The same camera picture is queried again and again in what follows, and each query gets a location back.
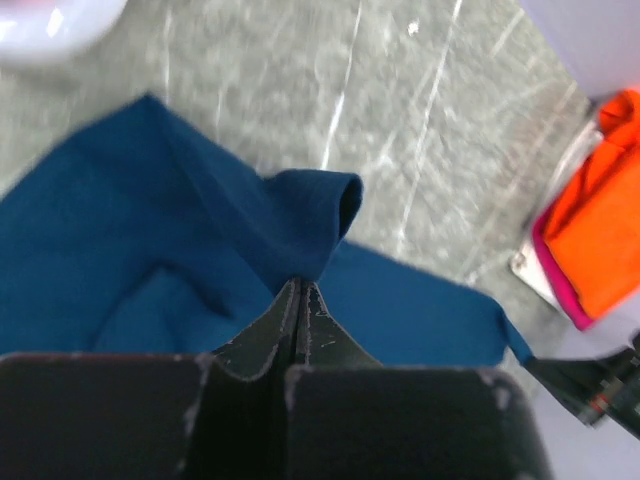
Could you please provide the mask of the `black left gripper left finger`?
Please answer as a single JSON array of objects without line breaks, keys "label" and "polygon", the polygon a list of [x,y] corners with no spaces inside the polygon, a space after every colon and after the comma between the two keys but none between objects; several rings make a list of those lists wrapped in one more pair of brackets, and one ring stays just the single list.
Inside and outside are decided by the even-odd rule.
[{"label": "black left gripper left finger", "polygon": [[1,359],[5,479],[246,476],[279,461],[299,280],[212,352],[13,353]]}]

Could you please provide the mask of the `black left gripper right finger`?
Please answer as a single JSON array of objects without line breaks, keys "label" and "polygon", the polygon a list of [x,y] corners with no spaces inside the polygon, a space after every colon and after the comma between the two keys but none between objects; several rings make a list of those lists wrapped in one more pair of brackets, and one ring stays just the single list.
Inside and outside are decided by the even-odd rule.
[{"label": "black left gripper right finger", "polygon": [[288,479],[548,479],[527,398],[493,368],[384,368],[305,288],[285,376]]}]

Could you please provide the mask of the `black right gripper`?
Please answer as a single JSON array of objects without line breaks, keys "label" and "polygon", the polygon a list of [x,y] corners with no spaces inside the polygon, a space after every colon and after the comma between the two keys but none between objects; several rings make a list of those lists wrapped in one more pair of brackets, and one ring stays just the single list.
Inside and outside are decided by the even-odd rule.
[{"label": "black right gripper", "polygon": [[614,354],[590,360],[532,358],[525,369],[587,426],[608,416],[639,432],[639,338]]}]

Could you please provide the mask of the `navy blue t shirt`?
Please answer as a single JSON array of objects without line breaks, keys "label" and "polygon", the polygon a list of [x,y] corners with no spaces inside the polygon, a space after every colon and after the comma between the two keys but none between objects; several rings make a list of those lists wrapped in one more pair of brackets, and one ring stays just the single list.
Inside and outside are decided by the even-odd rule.
[{"label": "navy blue t shirt", "polygon": [[1,349],[200,353],[294,278],[392,365],[532,353],[492,298],[350,243],[359,176],[261,177],[152,96],[75,132],[1,203]]}]

